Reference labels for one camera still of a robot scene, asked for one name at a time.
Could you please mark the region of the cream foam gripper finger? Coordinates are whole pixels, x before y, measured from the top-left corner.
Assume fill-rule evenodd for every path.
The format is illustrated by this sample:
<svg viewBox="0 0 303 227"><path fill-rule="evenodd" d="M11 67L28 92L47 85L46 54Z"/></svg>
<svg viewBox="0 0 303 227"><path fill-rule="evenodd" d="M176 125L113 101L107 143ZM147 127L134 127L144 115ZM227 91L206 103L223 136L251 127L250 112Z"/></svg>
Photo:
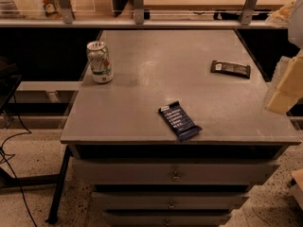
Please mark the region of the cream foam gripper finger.
<svg viewBox="0 0 303 227"><path fill-rule="evenodd" d="M276 114L287 113L303 97L303 55L282 57L276 65L265 97L265 108Z"/></svg>

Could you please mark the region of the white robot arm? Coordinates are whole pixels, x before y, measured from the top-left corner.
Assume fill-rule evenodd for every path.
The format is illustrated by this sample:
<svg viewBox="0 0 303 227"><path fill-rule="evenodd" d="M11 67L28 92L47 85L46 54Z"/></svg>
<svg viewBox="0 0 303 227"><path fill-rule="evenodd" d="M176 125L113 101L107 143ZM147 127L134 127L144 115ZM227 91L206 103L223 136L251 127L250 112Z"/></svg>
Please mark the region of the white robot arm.
<svg viewBox="0 0 303 227"><path fill-rule="evenodd" d="M288 41L300 49L292 58L280 58L264 98L268 111L285 114L303 97L303 0L294 0L274 11L266 24L286 27Z"/></svg>

